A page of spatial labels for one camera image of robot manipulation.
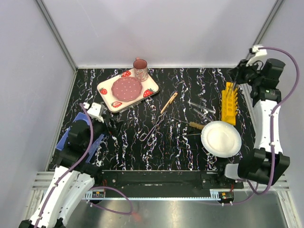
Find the glass test tube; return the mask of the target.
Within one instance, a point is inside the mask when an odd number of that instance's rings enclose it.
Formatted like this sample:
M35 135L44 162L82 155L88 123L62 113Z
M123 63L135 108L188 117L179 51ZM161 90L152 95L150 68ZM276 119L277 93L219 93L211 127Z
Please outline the glass test tube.
M236 81L226 83L226 87L228 89L226 93L227 98L232 98L234 96L236 85Z
M193 111L196 112L198 115L202 116L204 119L208 120L209 122L213 121L212 119L210 119L209 117L207 117L205 114L203 114L199 110L197 110L197 109L194 108Z

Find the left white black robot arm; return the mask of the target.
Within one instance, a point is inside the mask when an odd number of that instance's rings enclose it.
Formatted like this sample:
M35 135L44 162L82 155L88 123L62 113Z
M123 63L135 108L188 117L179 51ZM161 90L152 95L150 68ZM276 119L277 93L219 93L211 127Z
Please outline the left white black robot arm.
M40 205L21 228L64 228L73 211L90 188L103 181L100 168L90 160L105 136L114 129L105 115L78 113L59 140L58 160L52 181Z

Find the pink floral mug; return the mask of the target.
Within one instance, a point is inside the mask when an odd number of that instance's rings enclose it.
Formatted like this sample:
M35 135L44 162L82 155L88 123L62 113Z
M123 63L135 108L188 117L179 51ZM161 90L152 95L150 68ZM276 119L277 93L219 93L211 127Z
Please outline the pink floral mug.
M147 62L139 57L133 62L134 76L141 82L148 78Z

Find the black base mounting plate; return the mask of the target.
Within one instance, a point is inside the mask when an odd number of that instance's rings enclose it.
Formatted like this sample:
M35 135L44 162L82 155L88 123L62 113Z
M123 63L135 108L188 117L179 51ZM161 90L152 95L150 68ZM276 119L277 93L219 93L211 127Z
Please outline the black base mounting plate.
M203 189L240 190L244 184L219 175L216 171L102 171L98 183L119 188L122 186L192 186Z

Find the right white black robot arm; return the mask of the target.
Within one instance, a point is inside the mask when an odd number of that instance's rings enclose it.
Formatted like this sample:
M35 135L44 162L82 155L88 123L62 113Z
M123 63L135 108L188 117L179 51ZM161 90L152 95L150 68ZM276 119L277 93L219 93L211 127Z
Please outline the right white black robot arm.
M225 171L218 174L216 184L227 188L233 179L247 179L259 184L274 185L290 165L290 158L283 155L278 133L276 107L281 102L281 92L277 89L279 77L285 67L278 59L267 59L262 69L258 63L249 65L242 59L231 71L237 84L251 86L250 97L256 118L256 140L251 152L237 164L227 164Z

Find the pink dotted plate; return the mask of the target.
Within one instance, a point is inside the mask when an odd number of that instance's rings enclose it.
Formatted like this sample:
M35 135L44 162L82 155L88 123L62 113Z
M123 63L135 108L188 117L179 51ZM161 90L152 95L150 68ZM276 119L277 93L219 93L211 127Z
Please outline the pink dotted plate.
M142 89L142 83L137 78L129 76L117 79L111 91L118 101L130 102L140 96Z

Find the strawberry pattern tray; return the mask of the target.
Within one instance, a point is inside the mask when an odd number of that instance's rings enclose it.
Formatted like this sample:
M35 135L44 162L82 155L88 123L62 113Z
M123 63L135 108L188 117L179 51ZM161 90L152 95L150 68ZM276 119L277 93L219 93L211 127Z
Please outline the strawberry pattern tray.
M119 113L122 110L135 105L145 98L148 98L154 94L156 94L159 91L159 86L156 84L156 82L152 79L151 76L148 76L147 80L141 82L142 83L142 92L140 96L130 102L122 102L118 101L113 95L112 95L112 85L113 83L122 77L135 77L133 69L129 69L127 71L124 71L123 73L116 75L110 79L107 79L97 85L97 90L102 97L104 103L106 104L109 112L111 113Z

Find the white paper plate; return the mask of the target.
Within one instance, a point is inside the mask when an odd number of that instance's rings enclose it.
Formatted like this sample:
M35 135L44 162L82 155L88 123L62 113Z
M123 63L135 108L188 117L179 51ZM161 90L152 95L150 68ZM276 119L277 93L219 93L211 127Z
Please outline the white paper plate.
M201 130L203 147L220 158L235 156L241 149L242 140L236 128L223 121L213 121Z

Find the wooden clothespin clamp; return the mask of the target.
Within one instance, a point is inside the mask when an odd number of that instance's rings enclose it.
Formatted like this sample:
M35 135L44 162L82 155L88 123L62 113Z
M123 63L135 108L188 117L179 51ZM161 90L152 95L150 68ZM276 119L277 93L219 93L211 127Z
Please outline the wooden clothespin clamp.
M167 107L174 101L174 99L177 97L177 95L178 95L178 93L175 92L175 93L170 97L170 99L168 100L168 102L166 103L166 105L162 108L161 114L163 114L163 113L166 111Z

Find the yellow test tube rack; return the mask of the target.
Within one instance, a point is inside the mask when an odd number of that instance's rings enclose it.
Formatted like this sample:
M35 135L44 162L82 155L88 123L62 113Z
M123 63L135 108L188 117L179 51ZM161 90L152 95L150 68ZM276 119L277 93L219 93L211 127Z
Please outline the yellow test tube rack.
M227 98L227 87L221 92L221 120L236 125L236 116L238 114L238 89L235 89L234 96Z

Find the right controller box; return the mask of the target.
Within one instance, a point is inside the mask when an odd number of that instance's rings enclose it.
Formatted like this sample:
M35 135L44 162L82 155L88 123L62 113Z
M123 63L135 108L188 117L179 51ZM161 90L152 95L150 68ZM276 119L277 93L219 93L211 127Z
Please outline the right controller box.
M234 193L231 192L231 191L221 192L220 193L220 198L221 198L221 200L233 201L234 200Z

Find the blue plastic bin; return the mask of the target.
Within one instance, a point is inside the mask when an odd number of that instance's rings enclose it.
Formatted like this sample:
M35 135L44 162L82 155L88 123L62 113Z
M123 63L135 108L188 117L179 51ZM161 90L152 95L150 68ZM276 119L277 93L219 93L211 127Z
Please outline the blue plastic bin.
M106 125L97 120L91 121L93 124L94 136L92 145L88 151L86 163L90 163L97 147L105 137ZM87 116L84 113L78 113L69 128L56 145L56 149L62 151L64 148L70 148L83 155L90 141L90 125Z

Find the thin metal needle probe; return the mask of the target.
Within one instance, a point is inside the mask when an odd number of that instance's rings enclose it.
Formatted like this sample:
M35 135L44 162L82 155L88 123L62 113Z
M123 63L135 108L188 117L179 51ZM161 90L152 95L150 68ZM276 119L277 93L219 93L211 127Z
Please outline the thin metal needle probe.
M180 135L174 135L172 137L187 137L187 136L196 136L196 135L199 135L201 136L201 133L193 133L193 134L180 134Z

